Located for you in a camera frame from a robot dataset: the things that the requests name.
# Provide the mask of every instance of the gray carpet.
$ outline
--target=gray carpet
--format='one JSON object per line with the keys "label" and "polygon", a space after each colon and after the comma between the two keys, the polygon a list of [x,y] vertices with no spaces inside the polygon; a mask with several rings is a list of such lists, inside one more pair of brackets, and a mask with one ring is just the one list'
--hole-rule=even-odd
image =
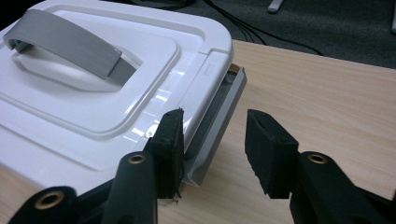
{"label": "gray carpet", "polygon": [[[391,30],[394,0],[285,0],[276,14],[271,0],[212,0],[261,30],[318,49],[326,57],[396,68],[396,35]],[[222,23],[233,39],[252,42],[204,0],[177,10]],[[268,46],[316,54],[313,50],[261,34]]]}

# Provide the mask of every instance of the white lid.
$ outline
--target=white lid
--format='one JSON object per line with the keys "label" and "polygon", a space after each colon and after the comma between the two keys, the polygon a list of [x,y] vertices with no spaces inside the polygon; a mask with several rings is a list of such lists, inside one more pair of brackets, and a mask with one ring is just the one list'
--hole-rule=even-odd
{"label": "white lid", "polygon": [[6,142],[0,162],[43,187],[82,193],[114,177],[120,158],[142,150],[162,115],[179,107],[188,145],[232,60],[222,25],[94,0],[48,0],[32,8],[100,36],[137,70],[119,91],[83,91],[49,75],[88,72],[42,49],[19,54],[1,42],[0,137]]}

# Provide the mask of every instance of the cable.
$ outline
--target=cable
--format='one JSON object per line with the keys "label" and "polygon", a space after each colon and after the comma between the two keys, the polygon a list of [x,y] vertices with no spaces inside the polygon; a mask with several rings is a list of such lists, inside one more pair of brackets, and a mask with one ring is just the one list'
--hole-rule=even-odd
{"label": "cable", "polygon": [[277,35],[273,35],[273,34],[271,34],[271,33],[269,33],[269,32],[266,32],[266,31],[264,31],[264,30],[262,30],[262,29],[259,29],[259,28],[255,27],[255,26],[253,26],[253,25],[251,25],[251,24],[249,24],[249,23],[247,23],[247,22],[245,22],[245,21],[242,21],[242,20],[240,20],[239,18],[235,17],[233,14],[231,14],[231,13],[227,12],[226,10],[222,9],[221,7],[216,6],[211,0],[204,0],[204,2],[207,3],[210,7],[213,7],[217,12],[219,12],[219,13],[220,13],[221,15],[223,15],[225,18],[227,18],[228,20],[230,20],[230,21],[231,21],[233,24],[235,24],[239,29],[241,29],[241,27],[243,27],[243,29],[247,29],[248,31],[250,31],[251,33],[253,33],[258,39],[260,39],[260,41],[261,41],[264,45],[266,45],[265,41],[264,41],[262,38],[260,38],[260,36],[259,36],[256,32],[254,32],[253,30],[256,30],[256,31],[258,31],[258,32],[261,32],[261,33],[263,33],[263,34],[265,34],[265,35],[269,35],[269,36],[271,36],[272,38],[278,39],[278,40],[280,40],[280,41],[288,42],[288,43],[291,43],[291,44],[294,44],[294,45],[298,45],[298,46],[301,46],[301,47],[305,47],[305,48],[307,48],[307,49],[311,49],[311,50],[313,50],[317,55],[323,56],[323,53],[320,52],[318,49],[315,49],[315,48],[313,48],[313,47],[310,47],[310,46],[308,46],[308,45],[306,45],[306,44],[303,44],[303,43],[300,43],[300,42],[297,42],[297,41],[294,41],[294,40],[289,40],[289,39],[286,39],[286,38],[283,38],[283,37],[280,37],[280,36],[277,36]]}
{"label": "cable", "polygon": [[[134,1],[134,0],[129,0],[129,2],[135,6],[148,7],[148,6],[144,6],[144,5],[136,3],[136,1]],[[165,4],[165,2],[171,2],[171,1],[163,1],[163,2],[159,1],[159,2],[162,4]],[[169,6],[161,6],[161,7],[153,7],[153,8],[174,11],[177,9],[181,9],[183,7],[188,7],[188,6],[192,5],[194,2],[195,2],[195,0],[179,0],[176,3],[169,3]]]}

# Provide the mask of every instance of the gray handle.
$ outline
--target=gray handle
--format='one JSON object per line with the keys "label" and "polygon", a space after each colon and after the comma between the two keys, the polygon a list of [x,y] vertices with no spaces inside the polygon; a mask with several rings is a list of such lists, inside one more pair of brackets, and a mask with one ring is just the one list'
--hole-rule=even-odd
{"label": "gray handle", "polygon": [[34,45],[74,63],[101,79],[111,78],[123,86],[135,69],[122,52],[71,21],[44,10],[29,9],[3,36],[19,53]]}

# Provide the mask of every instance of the metal grommet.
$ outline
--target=metal grommet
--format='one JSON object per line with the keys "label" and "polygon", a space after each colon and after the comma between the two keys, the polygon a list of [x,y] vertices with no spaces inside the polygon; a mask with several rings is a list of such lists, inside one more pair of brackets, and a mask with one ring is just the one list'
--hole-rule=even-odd
{"label": "metal grommet", "polygon": [[48,192],[35,202],[35,208],[38,210],[49,209],[64,199],[64,193],[60,190]]}
{"label": "metal grommet", "polygon": [[128,159],[128,162],[131,164],[139,164],[143,161],[146,160],[146,156],[145,155],[133,155],[132,157],[130,157]]}
{"label": "metal grommet", "polygon": [[319,154],[310,154],[308,155],[308,159],[317,164],[325,164],[327,163],[327,159]]}

